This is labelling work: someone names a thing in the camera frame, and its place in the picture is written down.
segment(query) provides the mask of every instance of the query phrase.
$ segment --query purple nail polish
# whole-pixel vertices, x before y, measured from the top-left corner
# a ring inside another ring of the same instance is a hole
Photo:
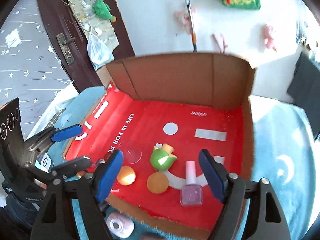
[[[181,205],[202,205],[202,187],[196,183],[196,163],[194,161],[186,162],[186,183],[181,189]]]

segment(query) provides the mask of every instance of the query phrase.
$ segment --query screw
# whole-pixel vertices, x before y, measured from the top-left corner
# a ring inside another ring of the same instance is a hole
[[[54,185],[59,185],[59,184],[60,184],[60,182],[61,182],[61,180],[60,180],[60,179],[55,179],[55,180],[53,181],[53,184],[54,184]]]
[[[91,172],[88,172],[88,173],[86,173],[86,174],[84,175],[84,177],[85,177],[86,179],[91,179],[91,178],[93,177],[93,174],[92,174]]]
[[[269,180],[268,180],[267,178],[262,178],[262,179],[261,179],[261,182],[262,182],[263,184],[266,184],[266,185],[269,184]]]
[[[238,178],[238,174],[234,173],[234,172],[230,172],[229,173],[229,177],[232,179],[237,179]]]

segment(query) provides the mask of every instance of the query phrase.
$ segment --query door lock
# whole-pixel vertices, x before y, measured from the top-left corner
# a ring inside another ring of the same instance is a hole
[[[70,39],[66,40],[63,33],[59,33],[56,37],[68,65],[71,65],[75,60],[71,54],[68,44],[73,42],[76,38],[71,37]]]

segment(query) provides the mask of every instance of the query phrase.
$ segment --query pink plush toy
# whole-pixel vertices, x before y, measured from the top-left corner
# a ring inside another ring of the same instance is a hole
[[[276,31],[273,29],[273,26],[267,24],[264,29],[264,44],[266,45],[267,49],[273,49],[275,52],[277,52],[275,45],[275,34]]]
[[[191,6],[191,12],[192,12],[192,19],[193,19],[193,24],[195,27],[195,32],[199,29],[199,19],[198,15],[196,13],[196,9]],[[182,28],[186,30],[187,34],[191,34],[191,22],[189,20],[189,14],[187,9],[183,9],[181,11],[176,11],[174,13],[176,18],[178,19],[178,22],[181,23]]]

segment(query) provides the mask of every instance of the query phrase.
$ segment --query orange circle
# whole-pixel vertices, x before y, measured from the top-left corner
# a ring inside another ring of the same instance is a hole
[[[130,166],[122,166],[117,176],[118,182],[123,186],[128,186],[136,179],[136,173]]]
[[[147,187],[152,193],[163,193],[169,187],[168,178],[160,172],[155,172],[149,176],[147,180]]]

